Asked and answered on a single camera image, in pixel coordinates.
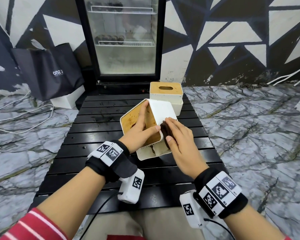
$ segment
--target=white wire rack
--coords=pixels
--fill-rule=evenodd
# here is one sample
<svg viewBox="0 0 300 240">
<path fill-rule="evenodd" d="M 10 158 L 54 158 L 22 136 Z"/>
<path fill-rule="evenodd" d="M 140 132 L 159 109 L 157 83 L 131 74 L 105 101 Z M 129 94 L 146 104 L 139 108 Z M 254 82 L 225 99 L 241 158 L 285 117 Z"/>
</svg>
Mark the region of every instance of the white wire rack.
<svg viewBox="0 0 300 240">
<path fill-rule="evenodd" d="M 94 13 L 125 13 L 125 14 L 156 14 L 152 7 L 111 7 L 111 6 L 91 6 L 88 12 Z"/>
<path fill-rule="evenodd" d="M 108 44 L 104 44 L 103 41 L 99 41 L 98 44 L 96 44 L 96 46 L 131 46 L 131 47 L 155 47 L 156 46 L 153 40 L 142 40 L 142 41 L 125 40 L 120 42 L 123 44 L 118 44 L 117 41 L 106 41 L 106 42 L 108 42 Z"/>
</svg>

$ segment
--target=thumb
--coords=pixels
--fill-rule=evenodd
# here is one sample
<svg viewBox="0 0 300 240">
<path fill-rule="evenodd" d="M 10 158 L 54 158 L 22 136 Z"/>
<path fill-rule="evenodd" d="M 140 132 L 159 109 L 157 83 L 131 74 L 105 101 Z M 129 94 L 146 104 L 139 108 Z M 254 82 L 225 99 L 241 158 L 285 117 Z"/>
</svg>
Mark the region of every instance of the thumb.
<svg viewBox="0 0 300 240">
<path fill-rule="evenodd" d="M 179 151 L 179 147 L 177 142 L 173 139 L 172 136 L 167 136 L 166 137 L 167 143 L 170 147 L 170 150 L 172 151 L 173 156 L 175 157 L 176 155 L 181 154 Z"/>
<path fill-rule="evenodd" d="M 158 133 L 160 131 L 161 127 L 160 125 L 155 125 L 152 126 L 144 131 L 142 131 L 142 136 L 144 137 L 145 140 L 148 140 L 148 138 L 152 135 L 154 135 L 155 133 Z"/>
</svg>

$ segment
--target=qr code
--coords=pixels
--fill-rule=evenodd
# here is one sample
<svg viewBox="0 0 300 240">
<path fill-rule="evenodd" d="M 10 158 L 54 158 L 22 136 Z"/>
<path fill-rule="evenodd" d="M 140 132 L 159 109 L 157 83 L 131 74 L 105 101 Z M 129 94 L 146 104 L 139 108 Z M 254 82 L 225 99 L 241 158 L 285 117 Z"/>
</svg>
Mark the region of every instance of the qr code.
<svg viewBox="0 0 300 240">
<path fill-rule="evenodd" d="M 213 207 L 215 207 L 217 205 L 216 200 L 212 197 L 212 195 L 210 193 L 207 193 L 204 198 L 203 198 L 204 202 L 207 203 L 207 205 L 209 206 L 209 208 L 212 210 Z"/>
<path fill-rule="evenodd" d="M 119 152 L 116 151 L 116 149 L 111 148 L 109 151 L 107 151 L 106 155 L 112 160 L 116 160 L 117 157 L 120 155 Z"/>
<path fill-rule="evenodd" d="M 184 205 L 183 205 L 183 208 L 184 208 L 185 214 L 186 214 L 187 216 L 194 215 L 193 210 L 192 210 L 192 207 L 191 207 L 190 204 L 184 204 Z"/>
<path fill-rule="evenodd" d="M 229 193 L 222 183 L 217 183 L 216 186 L 214 186 L 211 190 L 220 200 L 222 200 Z"/>
<path fill-rule="evenodd" d="M 109 147 L 110 147 L 109 145 L 102 144 L 102 145 L 97 149 L 97 151 L 98 151 L 98 152 L 105 152 Z"/>
<path fill-rule="evenodd" d="M 134 188 L 140 189 L 141 183 L 142 183 L 142 179 L 135 176 L 132 186 Z"/>
<path fill-rule="evenodd" d="M 237 186 L 228 176 L 224 177 L 221 181 L 231 190 Z"/>
</svg>

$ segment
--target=white stripe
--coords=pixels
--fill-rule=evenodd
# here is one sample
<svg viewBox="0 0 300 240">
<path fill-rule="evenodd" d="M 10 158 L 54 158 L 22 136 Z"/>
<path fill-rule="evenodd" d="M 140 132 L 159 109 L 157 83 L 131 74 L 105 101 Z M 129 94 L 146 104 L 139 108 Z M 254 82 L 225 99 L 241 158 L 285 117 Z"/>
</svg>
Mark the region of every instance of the white stripe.
<svg viewBox="0 0 300 240">
<path fill-rule="evenodd" d="M 12 235 L 12 234 L 9 233 L 9 232 L 6 232 L 4 235 L 5 235 L 7 238 L 9 238 L 10 240 L 18 240 L 17 238 L 15 238 L 14 235 Z"/>
<path fill-rule="evenodd" d="M 40 236 L 35 230 L 33 230 L 31 227 L 29 227 L 26 223 L 22 221 L 18 221 L 21 226 L 23 226 L 25 229 L 27 229 L 33 236 L 38 238 L 39 240 L 45 240 L 42 236 Z"/>
<path fill-rule="evenodd" d="M 32 210 L 29 213 L 32 214 L 32 215 L 34 215 L 38 219 L 40 219 L 45 224 L 47 224 L 52 230 L 54 230 L 56 232 L 56 234 L 58 234 L 60 236 L 60 238 L 62 238 L 63 240 L 67 240 L 67 238 L 64 236 L 64 234 L 62 234 L 54 225 L 52 225 L 49 221 L 47 221 L 41 215 L 39 215 L 38 213 L 36 213 L 36 212 L 34 212 Z"/>
</svg>

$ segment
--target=beige pants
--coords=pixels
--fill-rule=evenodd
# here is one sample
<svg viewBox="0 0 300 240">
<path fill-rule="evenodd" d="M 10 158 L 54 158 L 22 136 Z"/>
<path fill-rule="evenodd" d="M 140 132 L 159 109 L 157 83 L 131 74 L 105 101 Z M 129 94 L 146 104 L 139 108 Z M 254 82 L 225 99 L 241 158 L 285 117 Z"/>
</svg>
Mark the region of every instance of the beige pants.
<svg viewBox="0 0 300 240">
<path fill-rule="evenodd" d="M 181 207 L 97 215 L 83 240 L 106 240 L 108 235 L 141 236 L 147 240 L 204 240 L 201 230 L 189 226 Z"/>
</svg>

